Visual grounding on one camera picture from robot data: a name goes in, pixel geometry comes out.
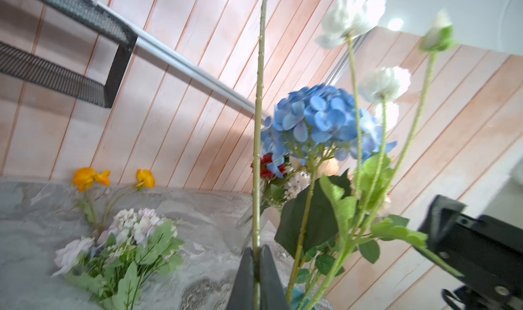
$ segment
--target marble table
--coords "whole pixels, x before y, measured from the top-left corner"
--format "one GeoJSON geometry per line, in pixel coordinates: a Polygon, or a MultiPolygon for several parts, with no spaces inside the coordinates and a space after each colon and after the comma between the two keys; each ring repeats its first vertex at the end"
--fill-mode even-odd
{"type": "MultiPolygon", "coordinates": [[[[105,191],[104,204],[118,188],[105,191]]],[[[83,214],[75,208],[78,192],[69,184],[0,181],[0,307],[1,309],[100,309],[89,294],[67,284],[56,271],[56,249],[90,234],[83,214]]],[[[185,263],[164,278],[156,275],[142,287],[136,309],[222,310],[231,292],[240,255],[224,241],[250,207],[251,196],[155,188],[129,196],[120,209],[154,208],[178,219],[178,236],[186,243],[185,263]]],[[[262,244],[271,247],[282,283],[289,279],[292,258],[273,241],[268,222],[262,244]]],[[[318,310],[330,309],[322,301],[318,310]]]]}

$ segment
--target pink wooden wall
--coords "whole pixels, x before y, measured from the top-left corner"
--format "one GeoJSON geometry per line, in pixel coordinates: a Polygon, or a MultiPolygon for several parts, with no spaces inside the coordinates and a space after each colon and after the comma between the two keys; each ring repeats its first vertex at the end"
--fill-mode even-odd
{"type": "MultiPolygon", "coordinates": [[[[261,0],[100,0],[254,101],[261,0]]],[[[265,109],[320,83],[341,48],[314,38],[334,0],[269,0],[265,109]]],[[[105,82],[116,45],[36,0],[0,0],[0,41],[105,82]]],[[[138,49],[103,109],[0,75],[0,175],[69,180],[80,167],[113,183],[151,169],[158,185],[249,191],[253,121],[138,49]]]]}
{"type": "MultiPolygon", "coordinates": [[[[413,74],[409,91],[397,100],[400,120],[389,132],[403,147],[426,69],[419,37],[377,29],[358,52],[357,75],[381,66],[402,66],[413,74]]],[[[417,229],[435,195],[460,200],[476,217],[523,157],[523,57],[459,45],[440,55],[418,135],[390,193],[390,212],[410,218],[417,229]]],[[[345,73],[337,84],[351,91],[345,73]]],[[[342,164],[340,172],[355,162],[342,164]]],[[[355,254],[327,294],[336,310],[442,310],[442,288],[461,286],[400,241],[380,242],[376,264],[355,254]]]]}

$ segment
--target ceiling light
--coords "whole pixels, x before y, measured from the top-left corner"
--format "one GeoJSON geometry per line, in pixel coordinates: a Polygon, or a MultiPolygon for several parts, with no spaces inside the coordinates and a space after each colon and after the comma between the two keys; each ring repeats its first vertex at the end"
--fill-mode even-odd
{"type": "Polygon", "coordinates": [[[403,26],[403,20],[399,18],[393,18],[389,22],[389,30],[392,31],[399,31],[399,29],[403,26]]]}

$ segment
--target bolt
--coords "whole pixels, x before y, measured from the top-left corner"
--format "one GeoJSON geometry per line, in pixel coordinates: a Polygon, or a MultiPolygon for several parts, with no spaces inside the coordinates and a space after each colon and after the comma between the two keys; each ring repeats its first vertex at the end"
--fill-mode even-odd
{"type": "Polygon", "coordinates": [[[502,296],[507,296],[508,294],[510,294],[510,291],[508,291],[506,287],[501,285],[494,287],[494,291],[496,291],[497,294],[500,294],[502,296]]]}

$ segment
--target ceiling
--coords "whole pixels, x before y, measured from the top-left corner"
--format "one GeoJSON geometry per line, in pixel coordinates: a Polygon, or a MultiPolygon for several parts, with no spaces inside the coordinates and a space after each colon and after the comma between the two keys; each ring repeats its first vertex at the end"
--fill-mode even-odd
{"type": "Polygon", "coordinates": [[[454,23],[458,43],[523,54],[523,0],[387,0],[380,26],[400,18],[400,31],[424,35],[442,8],[454,23]]]}

